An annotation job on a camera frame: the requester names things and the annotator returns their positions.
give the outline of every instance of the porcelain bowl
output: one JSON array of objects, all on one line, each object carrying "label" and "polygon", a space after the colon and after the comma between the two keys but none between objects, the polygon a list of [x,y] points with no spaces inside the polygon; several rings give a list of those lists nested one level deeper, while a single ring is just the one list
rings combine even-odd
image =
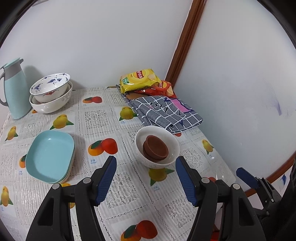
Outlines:
[{"label": "porcelain bowl", "polygon": [[[168,156],[159,162],[152,162],[143,155],[143,143],[147,136],[153,135],[160,138],[168,147]],[[180,155],[180,145],[177,139],[167,130],[158,126],[145,126],[135,135],[135,149],[137,160],[152,169],[162,169],[174,163]]]},{"label": "porcelain bowl", "polygon": [[71,94],[72,94],[72,88],[73,85],[71,81],[68,81],[68,84],[66,86],[66,93],[62,95],[61,97],[50,101],[48,103],[40,103],[35,99],[35,96],[30,95],[30,104],[33,107],[33,109],[37,112],[47,114],[54,111],[57,111],[58,109],[62,108],[65,104],[68,103]]},{"label": "porcelain bowl", "polygon": [[40,103],[48,103],[65,94],[69,79],[65,73],[48,75],[31,86],[30,94]]}]

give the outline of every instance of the thermos lid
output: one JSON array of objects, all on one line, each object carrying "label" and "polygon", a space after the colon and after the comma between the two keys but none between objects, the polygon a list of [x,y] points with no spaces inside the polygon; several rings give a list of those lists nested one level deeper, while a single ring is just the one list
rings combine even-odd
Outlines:
[{"label": "thermos lid", "polygon": [[14,60],[8,62],[8,63],[5,64],[5,65],[3,65],[1,68],[5,68],[5,69],[6,69],[6,68],[12,66],[13,64],[15,64],[16,62],[18,62],[19,60],[20,60],[20,58],[15,58]]}]

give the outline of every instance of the lemon print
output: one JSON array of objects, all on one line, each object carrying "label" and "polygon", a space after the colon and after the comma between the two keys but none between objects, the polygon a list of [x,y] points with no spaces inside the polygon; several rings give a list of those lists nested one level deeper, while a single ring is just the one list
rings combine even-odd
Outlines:
[{"label": "lemon print", "polygon": [[122,110],[120,112],[119,120],[120,121],[121,120],[130,120],[130,119],[132,119],[132,118],[134,118],[136,116],[137,116],[137,114],[134,113],[133,110],[130,107],[126,106],[126,107],[122,108]]},{"label": "lemon print", "polygon": [[[67,187],[67,186],[71,186],[71,184],[69,183],[62,183],[61,184],[62,187]],[[75,203],[74,202],[69,202],[69,206],[70,206],[70,209],[73,208],[75,206]]]},{"label": "lemon print", "polygon": [[65,126],[69,126],[69,125],[74,125],[71,121],[68,121],[68,117],[67,115],[63,114],[63,115],[59,115],[53,122],[52,127],[50,128],[50,130],[52,129],[61,129],[64,128]]},{"label": "lemon print", "polygon": [[7,134],[7,138],[5,139],[5,141],[7,141],[7,140],[11,140],[12,138],[14,138],[14,137],[18,137],[18,134],[16,133],[16,126],[13,126],[10,130],[9,130],[9,132],[8,132],[8,134]]},{"label": "lemon print", "polygon": [[8,188],[4,186],[2,188],[0,205],[7,207],[8,204],[13,205],[12,201],[9,198]]},{"label": "lemon print", "polygon": [[150,179],[150,186],[152,186],[156,182],[161,182],[166,179],[167,175],[174,172],[174,170],[162,168],[162,169],[152,169],[150,168],[148,171],[148,175]]},{"label": "lemon print", "polygon": [[213,151],[213,146],[205,139],[202,140],[202,144],[204,146],[204,149],[207,151],[207,154]]}]

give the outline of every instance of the snack bag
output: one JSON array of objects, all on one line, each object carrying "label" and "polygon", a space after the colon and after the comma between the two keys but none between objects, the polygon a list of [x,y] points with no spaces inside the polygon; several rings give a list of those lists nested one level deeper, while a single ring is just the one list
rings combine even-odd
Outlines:
[{"label": "snack bag", "polygon": [[146,95],[164,95],[169,98],[177,98],[172,89],[172,84],[165,80],[161,83],[155,83],[150,88],[144,90],[136,90],[135,93],[146,94]]},{"label": "snack bag", "polygon": [[120,91],[124,94],[127,91],[143,89],[161,80],[155,75],[152,69],[144,69],[120,78]]}]

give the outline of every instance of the folded cloth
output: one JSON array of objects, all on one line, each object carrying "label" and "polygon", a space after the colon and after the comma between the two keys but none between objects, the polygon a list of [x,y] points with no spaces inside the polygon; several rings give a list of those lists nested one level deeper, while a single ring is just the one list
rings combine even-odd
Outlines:
[{"label": "folded cloth", "polygon": [[132,100],[131,103],[148,119],[164,129],[179,123],[186,117],[166,96],[140,97]]},{"label": "folded cloth", "polygon": [[[152,119],[149,119],[146,115],[146,113],[142,112],[140,109],[139,109],[139,105],[134,105],[132,101],[135,101],[135,100],[129,100],[128,98],[126,98],[125,94],[122,94],[122,97],[123,99],[127,102],[127,104],[133,109],[133,111],[135,113],[137,113],[137,116],[138,118],[140,119],[140,121],[142,122],[142,124],[144,126],[151,126],[151,125],[154,125],[154,126],[167,126],[165,124],[165,122],[162,123],[163,119],[164,118],[162,116],[161,118],[161,125],[158,125],[157,123],[155,123]],[[180,110],[181,113],[183,113],[185,115],[185,117],[181,118],[180,121],[176,120],[176,124],[173,125],[173,124],[169,124],[166,128],[166,130],[168,130],[170,133],[172,134],[177,134],[177,133],[180,133],[180,132],[183,132],[183,131],[186,131],[188,129],[191,129],[193,127],[196,127],[196,126],[199,126],[202,121],[203,121],[203,118],[197,114],[191,107],[189,107],[185,102],[183,102],[182,100],[180,100],[179,98],[173,98],[173,99],[170,99],[170,98],[167,98],[165,96],[158,96],[158,97],[163,97],[162,100],[163,102],[169,102],[171,101],[175,107]]]}]

